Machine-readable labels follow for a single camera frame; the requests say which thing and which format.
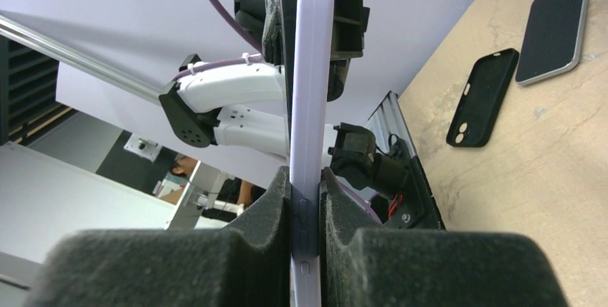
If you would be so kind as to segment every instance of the phone side button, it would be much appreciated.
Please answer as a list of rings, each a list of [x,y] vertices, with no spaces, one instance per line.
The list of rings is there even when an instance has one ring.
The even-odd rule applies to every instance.
[[[302,254],[308,253],[308,232],[305,230],[300,231],[300,251]]]
[[[303,262],[302,264],[300,264],[300,272],[304,276],[310,273],[310,265],[308,264],[308,262]]]
[[[300,223],[306,225],[308,219],[308,199],[300,199]]]

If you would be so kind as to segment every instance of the beige table surface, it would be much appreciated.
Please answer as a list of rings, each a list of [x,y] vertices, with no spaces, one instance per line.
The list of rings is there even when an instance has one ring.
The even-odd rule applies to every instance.
[[[590,1],[575,70],[513,81],[485,147],[445,143],[473,64],[521,48],[532,1],[475,0],[399,104],[450,230],[526,234],[573,306],[608,306],[608,0]]]

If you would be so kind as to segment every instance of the cable clip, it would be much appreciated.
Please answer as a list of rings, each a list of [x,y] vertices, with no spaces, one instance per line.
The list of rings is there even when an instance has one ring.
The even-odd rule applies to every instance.
[[[188,63],[188,70],[190,70],[190,75],[196,74],[196,72],[194,71],[194,63]]]
[[[249,55],[248,53],[243,52],[243,56],[242,56],[242,57],[244,58],[245,63],[247,63],[247,65],[252,65],[252,64],[253,64],[253,63],[251,63],[251,62],[249,61],[249,57],[250,57],[250,55]]]

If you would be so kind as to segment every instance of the black phone case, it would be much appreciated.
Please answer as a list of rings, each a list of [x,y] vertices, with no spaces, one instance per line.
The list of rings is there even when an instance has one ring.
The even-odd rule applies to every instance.
[[[477,60],[447,131],[447,144],[482,147],[490,140],[518,59],[517,50],[505,49]]]

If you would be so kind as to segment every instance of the person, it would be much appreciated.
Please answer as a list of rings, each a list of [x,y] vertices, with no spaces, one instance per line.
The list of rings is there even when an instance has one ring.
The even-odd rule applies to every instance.
[[[194,173],[194,169],[196,168],[196,164],[198,161],[188,156],[181,157],[173,162],[173,166],[171,167],[171,174],[174,176],[179,176],[185,179],[189,179],[190,176]],[[248,181],[241,180],[238,178],[228,179],[222,185],[222,189],[217,195],[217,199],[224,202],[229,202],[233,204],[243,204],[245,207],[250,206],[253,202],[255,202],[266,190],[255,186],[254,184],[249,183]],[[179,200],[179,196],[183,192],[183,188],[180,190],[176,190],[167,195],[164,200],[167,202],[177,203]]]

